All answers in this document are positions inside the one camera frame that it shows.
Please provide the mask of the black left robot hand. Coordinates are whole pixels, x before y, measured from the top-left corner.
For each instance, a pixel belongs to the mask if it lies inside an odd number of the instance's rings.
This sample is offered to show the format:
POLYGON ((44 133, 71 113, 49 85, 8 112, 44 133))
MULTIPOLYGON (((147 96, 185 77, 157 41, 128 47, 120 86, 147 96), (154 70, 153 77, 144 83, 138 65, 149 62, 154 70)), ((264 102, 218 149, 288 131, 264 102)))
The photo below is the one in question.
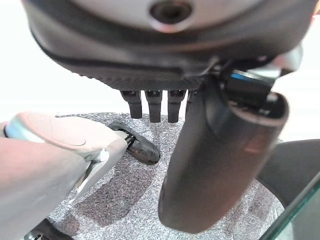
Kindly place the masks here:
POLYGON ((57 64, 121 92, 131 116, 168 121, 188 98, 158 217, 197 234, 235 205, 287 122, 275 81, 296 71, 315 0, 24 0, 32 36, 57 64))

